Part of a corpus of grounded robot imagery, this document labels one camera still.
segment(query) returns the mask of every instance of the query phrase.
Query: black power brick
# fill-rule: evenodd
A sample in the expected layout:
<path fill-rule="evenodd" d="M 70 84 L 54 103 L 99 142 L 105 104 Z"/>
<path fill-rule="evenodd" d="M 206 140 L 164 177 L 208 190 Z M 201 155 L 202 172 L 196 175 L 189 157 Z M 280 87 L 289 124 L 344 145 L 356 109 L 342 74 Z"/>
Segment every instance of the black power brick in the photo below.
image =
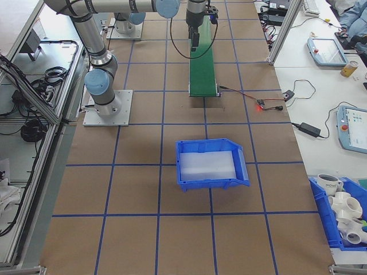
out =
<path fill-rule="evenodd" d="M 283 98 L 285 102 L 287 102 L 292 97 L 294 97 L 294 92 L 292 92 L 291 90 L 288 90 L 287 92 L 283 93 Z"/>
<path fill-rule="evenodd" d="M 20 104 L 20 103 L 24 102 L 24 97 L 23 97 L 22 93 L 19 90 L 15 90 L 13 95 L 11 96 L 11 100 L 15 104 Z"/>
<path fill-rule="evenodd" d="M 292 123 L 298 130 L 304 132 L 310 136 L 318 138 L 320 136 L 321 130 L 319 128 L 313 127 L 307 123 L 302 122 L 301 124 Z"/>

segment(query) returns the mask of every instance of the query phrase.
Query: blue bin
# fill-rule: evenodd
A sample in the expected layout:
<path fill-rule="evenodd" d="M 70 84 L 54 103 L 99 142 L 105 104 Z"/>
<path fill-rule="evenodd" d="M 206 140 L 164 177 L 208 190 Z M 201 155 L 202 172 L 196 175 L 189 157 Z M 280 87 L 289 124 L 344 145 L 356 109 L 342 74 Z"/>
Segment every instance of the blue bin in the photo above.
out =
<path fill-rule="evenodd" d="M 231 179 L 202 179 L 202 180 L 182 180 L 180 167 L 180 153 L 204 153 L 231 151 L 236 178 Z M 177 183 L 186 192 L 188 189 L 198 188 L 228 188 L 238 185 L 249 186 L 246 170 L 246 163 L 242 146 L 229 139 L 205 139 L 205 140 L 183 140 L 176 142 L 176 165 Z"/>
<path fill-rule="evenodd" d="M 367 220 L 367 190 L 349 178 L 340 178 L 340 180 L 344 182 L 343 188 L 345 191 L 360 202 L 363 209 L 362 218 Z M 310 183 L 329 246 L 331 248 L 340 248 L 344 251 L 367 251 L 366 244 L 352 245 L 343 241 L 337 228 L 335 214 L 331 209 L 325 190 L 317 184 L 315 178 L 310 178 Z"/>

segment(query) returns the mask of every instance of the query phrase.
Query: floor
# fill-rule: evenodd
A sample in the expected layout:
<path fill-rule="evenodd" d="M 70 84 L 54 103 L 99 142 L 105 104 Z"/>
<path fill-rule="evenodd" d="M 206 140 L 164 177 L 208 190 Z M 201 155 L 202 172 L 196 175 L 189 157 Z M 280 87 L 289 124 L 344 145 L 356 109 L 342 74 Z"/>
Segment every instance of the floor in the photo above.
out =
<path fill-rule="evenodd" d="M 217 82 L 281 98 L 253 2 L 212 4 Z M 173 37 L 188 53 L 184 19 L 182 4 Z M 287 111 L 259 111 L 232 91 L 190 98 L 189 63 L 168 26 L 149 14 L 142 41 L 111 42 L 115 88 L 134 90 L 130 125 L 87 128 L 81 116 L 41 265 L 50 275 L 329 274 L 333 260 Z M 243 146 L 250 187 L 180 190 L 175 141 L 206 138 Z"/>

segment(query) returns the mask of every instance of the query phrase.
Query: blue tape line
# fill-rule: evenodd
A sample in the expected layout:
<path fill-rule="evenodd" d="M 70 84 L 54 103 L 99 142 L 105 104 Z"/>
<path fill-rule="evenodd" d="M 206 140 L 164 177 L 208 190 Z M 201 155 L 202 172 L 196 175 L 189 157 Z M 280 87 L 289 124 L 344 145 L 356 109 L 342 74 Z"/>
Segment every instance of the blue tape line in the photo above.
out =
<path fill-rule="evenodd" d="M 168 21 L 166 22 L 166 52 L 165 52 L 165 74 L 163 79 L 163 105 L 162 105 L 162 126 L 161 126 L 161 152 L 159 156 L 159 185 L 158 185 L 158 207 L 157 207 L 157 235 L 155 240 L 155 266 L 154 266 L 154 274 L 158 274 L 158 260 L 159 260 L 159 228 L 161 225 L 161 191 L 162 191 L 162 163 L 163 163 L 163 134 L 164 134 L 164 126 L 163 123 L 165 121 L 165 100 L 166 100 L 166 80 L 167 80 L 167 38 L 168 38 Z"/>
<path fill-rule="evenodd" d="M 82 217 L 202 217 L 202 216 L 248 216 L 248 215 L 302 215 L 318 214 L 317 210 L 309 211 L 270 211 L 270 212 L 218 212 L 218 213 L 109 213 L 109 214 L 54 214 L 52 218 Z"/>
<path fill-rule="evenodd" d="M 225 0 L 225 8 L 227 11 L 227 16 L 229 18 L 229 13 L 228 13 L 228 6 L 227 6 L 227 0 Z M 229 21 L 229 31 L 231 33 L 231 37 L 233 38 L 233 32 L 232 32 L 232 25 L 231 25 L 231 21 Z M 233 50 L 235 51 L 235 58 L 236 61 L 238 62 L 238 58 L 237 58 L 237 52 L 236 52 L 236 47 L 235 47 L 235 42 L 232 41 L 233 43 Z M 242 77 L 241 77 L 241 71 L 240 71 L 240 66 L 237 63 L 237 71 L 239 74 L 239 79 L 240 79 L 240 85 L 241 85 L 241 89 L 243 90 L 243 82 L 242 82 Z M 247 110 L 247 105 L 246 105 L 246 99 L 245 96 L 243 96 L 243 102 L 244 102 L 244 106 L 245 106 L 245 112 L 246 112 L 246 117 L 247 117 L 247 121 L 250 121 L 249 119 L 249 115 L 248 115 L 248 110 Z M 255 160 L 255 162 L 257 162 L 256 159 L 256 153 L 255 153 L 255 146 L 254 146 L 254 142 L 253 142 L 253 136 L 252 136 L 252 131 L 251 131 L 251 125 L 248 125 L 248 129 L 249 129 L 249 134 L 250 134 L 250 140 L 251 140 L 251 147 L 252 147 L 252 152 L 253 152 L 253 158 Z M 256 167 L 256 172 L 257 172 L 257 178 L 259 180 L 259 186 L 260 186 L 260 193 L 261 193 L 261 201 L 263 203 L 263 209 L 264 212 L 266 212 L 266 206 L 265 206 L 265 201 L 264 201 L 264 195 L 263 195 L 263 190 L 261 187 L 261 181 L 260 181 L 260 175 L 259 175 L 259 169 L 257 167 L 257 164 L 255 164 Z M 266 221 L 266 227 L 267 227 L 267 232 L 268 232 L 268 239 L 269 239 L 269 244 L 270 244 L 270 249 L 271 249 L 271 255 L 272 255 L 272 260 L 273 260 L 273 265 L 274 265 L 274 269 L 275 269 L 275 274 L 279 275 L 278 273 L 278 268 L 276 266 L 276 259 L 275 259 L 275 253 L 274 253 L 274 248 L 273 248 L 273 244 L 272 244 L 272 239 L 271 239 L 271 233 L 270 233 L 270 228 L 269 228 L 269 222 L 268 222 L 268 218 L 267 215 L 265 214 L 265 221 Z"/>

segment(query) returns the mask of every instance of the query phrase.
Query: white pvc pipe fitting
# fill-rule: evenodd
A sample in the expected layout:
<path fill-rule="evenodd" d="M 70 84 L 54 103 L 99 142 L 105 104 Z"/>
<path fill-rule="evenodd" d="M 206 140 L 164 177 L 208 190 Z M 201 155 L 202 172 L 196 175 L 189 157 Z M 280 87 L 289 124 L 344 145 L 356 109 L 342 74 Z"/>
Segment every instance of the white pvc pipe fitting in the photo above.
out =
<path fill-rule="evenodd" d="M 352 198 L 347 192 L 336 192 L 335 197 L 329 196 L 331 209 L 335 212 L 337 220 L 360 218 L 362 207 L 358 200 Z"/>
<path fill-rule="evenodd" d="M 348 223 L 338 222 L 338 230 L 342 233 L 343 239 L 358 245 L 359 243 L 367 243 L 367 233 L 362 230 L 363 223 L 357 219 L 352 219 Z"/>

